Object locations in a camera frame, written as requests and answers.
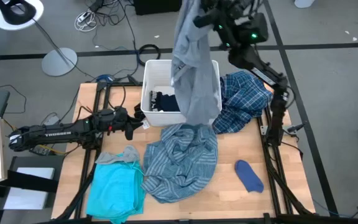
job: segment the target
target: white cord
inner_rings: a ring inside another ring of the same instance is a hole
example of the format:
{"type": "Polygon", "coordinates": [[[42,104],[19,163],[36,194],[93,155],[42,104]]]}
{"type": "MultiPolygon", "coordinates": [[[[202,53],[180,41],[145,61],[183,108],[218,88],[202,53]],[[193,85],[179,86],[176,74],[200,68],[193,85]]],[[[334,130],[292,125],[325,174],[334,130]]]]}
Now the white cord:
{"type": "Polygon", "coordinates": [[[96,28],[96,26],[98,26],[98,23],[96,22],[95,18],[95,14],[94,12],[91,11],[86,11],[86,12],[82,12],[80,15],[77,16],[77,18],[75,18],[74,21],[74,28],[78,31],[81,32],[89,32],[92,31],[96,28]],[[88,18],[86,18],[84,21],[79,22],[78,18],[80,18],[84,13],[90,13],[90,15],[88,16],[88,18]]]}

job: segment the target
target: white box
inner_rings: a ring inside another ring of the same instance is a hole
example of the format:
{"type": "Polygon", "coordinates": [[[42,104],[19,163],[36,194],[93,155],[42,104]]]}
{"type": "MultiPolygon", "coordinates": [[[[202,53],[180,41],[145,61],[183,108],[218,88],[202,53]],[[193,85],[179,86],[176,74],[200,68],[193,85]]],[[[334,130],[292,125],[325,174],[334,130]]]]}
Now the white box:
{"type": "MultiPolygon", "coordinates": [[[[218,80],[218,91],[215,97],[218,99],[219,110],[222,110],[221,88],[219,82],[219,65],[213,60],[216,79],[218,80]]],[[[171,80],[171,60],[148,60],[144,69],[144,80],[142,89],[142,100],[140,108],[146,115],[147,120],[152,126],[169,126],[173,124],[185,123],[186,118],[180,112],[159,112],[150,110],[150,92],[161,91],[163,94],[173,95],[175,90],[170,85],[171,80]]]]}

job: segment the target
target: white sticker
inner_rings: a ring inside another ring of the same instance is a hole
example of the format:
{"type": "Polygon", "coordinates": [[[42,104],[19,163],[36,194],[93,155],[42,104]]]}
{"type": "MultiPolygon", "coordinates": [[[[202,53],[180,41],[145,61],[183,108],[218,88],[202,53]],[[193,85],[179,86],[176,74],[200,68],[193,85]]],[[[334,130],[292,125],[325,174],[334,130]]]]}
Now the white sticker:
{"type": "Polygon", "coordinates": [[[149,122],[147,121],[147,119],[144,119],[142,122],[143,122],[143,129],[144,130],[146,130],[147,128],[150,127],[149,122]]]}
{"type": "Polygon", "coordinates": [[[17,137],[19,137],[20,136],[20,134],[15,134],[15,135],[13,135],[13,136],[11,136],[10,138],[9,138],[9,140],[10,141],[12,141],[13,139],[15,139],[15,141],[13,141],[13,142],[11,142],[11,144],[14,144],[14,143],[17,143],[17,137]]]}

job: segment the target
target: gray shirt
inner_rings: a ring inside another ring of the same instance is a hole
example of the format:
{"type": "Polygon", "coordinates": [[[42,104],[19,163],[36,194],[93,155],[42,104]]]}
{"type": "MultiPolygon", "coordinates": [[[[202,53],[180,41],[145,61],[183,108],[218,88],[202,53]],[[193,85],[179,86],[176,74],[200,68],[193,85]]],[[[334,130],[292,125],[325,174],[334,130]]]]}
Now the gray shirt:
{"type": "Polygon", "coordinates": [[[180,112],[187,123],[208,124],[220,113],[218,79],[209,54],[208,32],[213,25],[197,28],[193,19],[205,15],[200,0],[183,0],[175,28],[171,81],[180,112]]]}

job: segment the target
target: blue sock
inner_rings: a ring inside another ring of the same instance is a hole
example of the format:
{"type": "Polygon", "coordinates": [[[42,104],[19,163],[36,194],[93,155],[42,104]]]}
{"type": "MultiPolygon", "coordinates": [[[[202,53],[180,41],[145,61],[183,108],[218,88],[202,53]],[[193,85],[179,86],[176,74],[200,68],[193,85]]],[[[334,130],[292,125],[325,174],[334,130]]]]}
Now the blue sock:
{"type": "Polygon", "coordinates": [[[236,170],[237,176],[248,192],[256,191],[262,193],[264,191],[264,184],[259,177],[256,176],[248,162],[242,160],[237,161],[234,170],[236,170]]]}

